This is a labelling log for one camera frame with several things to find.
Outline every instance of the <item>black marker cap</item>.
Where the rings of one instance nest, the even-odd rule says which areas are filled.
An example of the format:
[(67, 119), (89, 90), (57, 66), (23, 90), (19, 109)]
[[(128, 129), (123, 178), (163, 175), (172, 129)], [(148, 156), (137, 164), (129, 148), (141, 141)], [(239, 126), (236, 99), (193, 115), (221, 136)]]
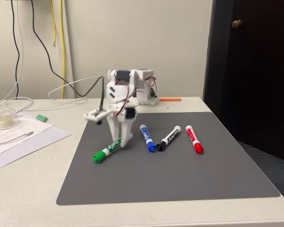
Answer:
[(159, 144), (156, 145), (157, 151), (164, 151), (166, 147), (166, 142), (161, 141)]

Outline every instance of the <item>white table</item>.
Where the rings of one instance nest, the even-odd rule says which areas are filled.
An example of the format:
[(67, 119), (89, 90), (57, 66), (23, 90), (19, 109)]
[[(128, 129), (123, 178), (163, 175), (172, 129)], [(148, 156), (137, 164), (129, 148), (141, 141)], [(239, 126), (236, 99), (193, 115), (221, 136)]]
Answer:
[[(35, 100), (41, 108), (69, 100)], [(24, 105), (17, 101), (14, 108)], [(56, 199), (86, 125), (83, 114), (99, 99), (42, 114), (71, 136), (0, 169), (0, 227), (228, 226), (284, 227), (284, 197), (58, 206)], [(0, 111), (5, 110), (0, 104)], [(209, 112), (198, 97), (139, 106), (140, 113)]]

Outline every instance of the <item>paper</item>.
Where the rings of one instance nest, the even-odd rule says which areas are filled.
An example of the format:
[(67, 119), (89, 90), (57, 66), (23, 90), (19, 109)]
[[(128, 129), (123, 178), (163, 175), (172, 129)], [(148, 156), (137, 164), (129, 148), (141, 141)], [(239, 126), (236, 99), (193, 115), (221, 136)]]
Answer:
[(23, 138), (16, 139), (13, 142), (9, 142), (7, 144), (0, 145), (0, 154), (4, 151), (16, 146), (16, 145), (22, 143), (23, 141), (36, 136), (37, 134), (41, 133), (42, 131), (44, 131), (44, 130), (52, 127), (52, 126), (53, 126), (52, 124), (47, 124), (47, 123), (44, 123), (44, 122), (35, 121), (35, 120), (31, 120), (31, 119), (24, 118), (24, 117), (19, 117), (19, 124), (18, 125), (16, 125), (15, 127), (11, 128), (11, 129), (0, 130), (0, 143), (11, 140), (13, 138), (21, 136), (21, 135), (28, 133), (30, 131), (33, 131), (34, 133), (32, 133), (29, 136), (24, 136)]
[[(29, 115), (26, 115), (23, 113), (19, 113), (18, 115), (21, 115), (25, 118), (29, 118), (29, 119), (32, 119), (33, 121), (36, 121), (36, 119), (34, 119), (33, 117)], [(61, 129), (58, 129), (55, 126), (50, 127), (44, 130), (43, 132), (37, 134), (36, 136), (30, 138), (29, 140), (23, 141), (17, 146), (14, 146), (11, 149), (8, 149), (7, 151), (1, 153), (0, 154), (0, 168), (36, 150), (39, 150), (52, 143), (55, 143), (56, 141), (59, 141), (69, 135), (70, 133), (67, 133)]]

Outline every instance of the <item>black marker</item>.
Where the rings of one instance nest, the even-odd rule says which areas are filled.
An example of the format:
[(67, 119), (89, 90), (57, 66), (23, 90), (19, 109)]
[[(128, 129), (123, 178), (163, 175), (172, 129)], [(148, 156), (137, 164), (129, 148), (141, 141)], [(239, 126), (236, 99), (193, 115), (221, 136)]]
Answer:
[(156, 145), (158, 151), (164, 151), (165, 147), (181, 132), (180, 126), (176, 126), (162, 141)]

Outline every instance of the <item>floor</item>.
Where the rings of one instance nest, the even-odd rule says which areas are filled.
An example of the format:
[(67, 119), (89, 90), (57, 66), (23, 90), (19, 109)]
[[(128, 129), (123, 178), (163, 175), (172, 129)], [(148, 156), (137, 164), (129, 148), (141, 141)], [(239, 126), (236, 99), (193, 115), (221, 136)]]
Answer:
[(284, 160), (240, 141), (238, 143), (284, 196)]

